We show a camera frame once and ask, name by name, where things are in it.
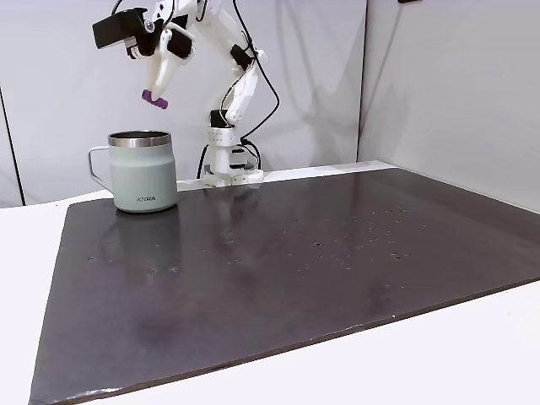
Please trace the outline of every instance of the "white wall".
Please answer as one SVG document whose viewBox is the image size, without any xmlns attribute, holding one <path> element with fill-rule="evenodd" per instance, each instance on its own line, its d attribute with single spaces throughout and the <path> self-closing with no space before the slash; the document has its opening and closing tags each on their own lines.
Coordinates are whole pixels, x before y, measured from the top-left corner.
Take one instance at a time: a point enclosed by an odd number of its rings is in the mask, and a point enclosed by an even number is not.
<svg viewBox="0 0 540 405">
<path fill-rule="evenodd" d="M 92 24 L 114 0 L 27 0 L 0 6 L 0 79 L 29 203 L 92 192 L 85 152 L 128 129 L 173 132 L 180 179 L 193 178 L 205 144 L 215 90 L 232 82 L 230 65 L 203 39 L 181 69 L 162 111 L 140 100 L 146 65 L 123 46 L 95 49 Z M 224 0 L 233 13 L 232 2 Z M 123 7 L 154 8 L 148 0 Z M 365 0 L 238 0 L 267 73 L 282 97 L 278 114 L 251 138 L 265 170 L 356 160 Z M 240 130 L 273 108 L 261 83 Z M 104 153 L 100 161 L 106 170 Z"/>
<path fill-rule="evenodd" d="M 360 159 L 540 211 L 540 2 L 368 10 Z"/>
<path fill-rule="evenodd" d="M 9 146 L 2 101 L 0 100 L 0 208 L 18 207 L 19 205 L 22 205 L 19 185 Z"/>
</svg>

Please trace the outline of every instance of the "metal screw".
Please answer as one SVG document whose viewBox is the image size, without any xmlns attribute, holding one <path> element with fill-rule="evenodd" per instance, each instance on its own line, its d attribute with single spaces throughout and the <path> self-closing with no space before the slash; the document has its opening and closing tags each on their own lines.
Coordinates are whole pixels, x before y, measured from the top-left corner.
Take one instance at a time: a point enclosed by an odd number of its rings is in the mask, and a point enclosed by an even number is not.
<svg viewBox="0 0 540 405">
<path fill-rule="evenodd" d="M 149 19 L 144 20 L 144 28 L 149 32 L 152 33 L 155 30 L 154 22 L 150 21 Z"/>
</svg>

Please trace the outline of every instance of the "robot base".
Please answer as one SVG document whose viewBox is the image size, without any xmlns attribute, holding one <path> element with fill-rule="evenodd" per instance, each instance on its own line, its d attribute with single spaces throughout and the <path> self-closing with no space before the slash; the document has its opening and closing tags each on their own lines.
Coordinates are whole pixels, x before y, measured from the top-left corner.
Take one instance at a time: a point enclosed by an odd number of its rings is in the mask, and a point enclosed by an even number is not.
<svg viewBox="0 0 540 405">
<path fill-rule="evenodd" d="M 205 186 L 210 187 L 227 187 L 227 186 L 240 186 L 245 184 L 260 184 L 264 179 L 264 172 L 262 170 L 249 170 L 245 171 L 242 175 L 236 175 L 230 177 L 227 175 L 210 175 L 206 174 L 202 178 L 202 183 Z"/>
</svg>

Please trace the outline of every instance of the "white table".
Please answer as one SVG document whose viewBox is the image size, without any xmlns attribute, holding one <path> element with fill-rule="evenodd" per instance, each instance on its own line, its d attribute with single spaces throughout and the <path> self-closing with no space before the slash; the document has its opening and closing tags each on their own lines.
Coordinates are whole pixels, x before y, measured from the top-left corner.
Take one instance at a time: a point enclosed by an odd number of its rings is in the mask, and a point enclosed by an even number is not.
<svg viewBox="0 0 540 405">
<path fill-rule="evenodd" d="M 265 181 L 384 170 L 380 162 L 269 173 Z M 179 190 L 198 188 L 195 181 Z M 68 205 L 0 209 L 0 403 L 25 405 Z M 147 404 L 539 404 L 540 283 L 249 364 L 99 401 Z"/>
</svg>

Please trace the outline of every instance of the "mug handle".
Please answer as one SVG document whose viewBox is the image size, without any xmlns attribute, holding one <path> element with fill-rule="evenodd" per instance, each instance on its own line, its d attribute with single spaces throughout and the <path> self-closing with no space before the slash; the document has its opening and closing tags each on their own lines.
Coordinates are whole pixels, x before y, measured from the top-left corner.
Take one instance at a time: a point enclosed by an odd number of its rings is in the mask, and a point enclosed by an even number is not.
<svg viewBox="0 0 540 405">
<path fill-rule="evenodd" d="M 90 177 L 92 177 L 92 180 L 94 180 L 100 186 L 105 188 L 107 191 L 112 192 L 112 187 L 107 186 L 105 182 L 94 173 L 94 167 L 92 166 L 92 153 L 97 150 L 107 150 L 108 148 L 109 148 L 108 146 L 96 146 L 95 148 L 92 148 L 91 150 L 89 150 L 88 151 L 88 166 L 90 169 Z"/>
</svg>

